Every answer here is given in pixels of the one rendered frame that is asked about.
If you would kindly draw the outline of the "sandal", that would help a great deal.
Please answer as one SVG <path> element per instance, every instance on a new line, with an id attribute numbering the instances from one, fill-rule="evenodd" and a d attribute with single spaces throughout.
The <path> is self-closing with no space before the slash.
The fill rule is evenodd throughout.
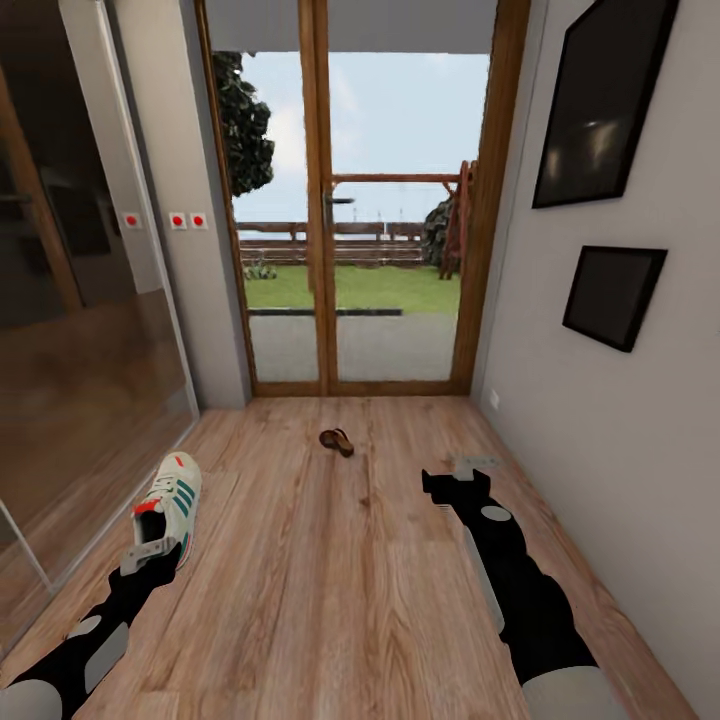
<path id="1" fill-rule="evenodd" d="M 340 435 L 336 430 L 321 431 L 319 443 L 323 447 L 337 448 L 343 457 L 353 456 L 353 443 L 349 443 L 345 435 Z"/>

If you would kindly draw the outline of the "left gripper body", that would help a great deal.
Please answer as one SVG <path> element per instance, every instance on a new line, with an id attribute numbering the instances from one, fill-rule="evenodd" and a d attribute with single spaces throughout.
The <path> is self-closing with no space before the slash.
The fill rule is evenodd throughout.
<path id="1" fill-rule="evenodd" d="M 126 577 L 120 576 L 120 567 L 108 576 L 111 593 L 132 590 L 140 596 L 143 605 L 154 588 L 172 583 L 174 578 L 175 569 L 171 556 L 167 553 L 147 558 L 144 567 Z"/>

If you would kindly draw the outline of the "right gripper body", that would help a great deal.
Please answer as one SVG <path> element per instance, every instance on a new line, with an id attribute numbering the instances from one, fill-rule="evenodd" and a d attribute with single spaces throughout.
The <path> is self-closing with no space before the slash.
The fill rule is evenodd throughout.
<path id="1" fill-rule="evenodd" d="M 490 479 L 485 474 L 474 475 L 474 481 L 459 481 L 453 475 L 430 475 L 430 480 L 431 499 L 435 505 L 450 503 L 456 510 L 460 498 L 467 493 L 482 493 L 489 497 Z"/>

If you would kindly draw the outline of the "gym shoe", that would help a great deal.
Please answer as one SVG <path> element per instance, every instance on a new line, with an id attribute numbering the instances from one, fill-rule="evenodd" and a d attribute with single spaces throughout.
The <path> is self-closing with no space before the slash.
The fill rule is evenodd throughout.
<path id="1" fill-rule="evenodd" d="M 182 543 L 175 571 L 185 565 L 191 554 L 202 484 L 197 462 L 188 453 L 175 451 L 163 459 L 145 500 L 131 513 L 135 545 L 165 537 Z"/>

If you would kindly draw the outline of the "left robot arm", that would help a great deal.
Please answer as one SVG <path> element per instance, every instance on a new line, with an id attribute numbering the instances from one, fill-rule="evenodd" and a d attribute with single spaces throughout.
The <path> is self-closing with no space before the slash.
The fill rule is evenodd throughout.
<path id="1" fill-rule="evenodd" d="M 165 537 L 121 551 L 111 595 L 46 657 L 0 691 L 0 720 L 70 720 L 123 658 L 129 627 L 152 590 L 173 582 L 182 543 Z"/>

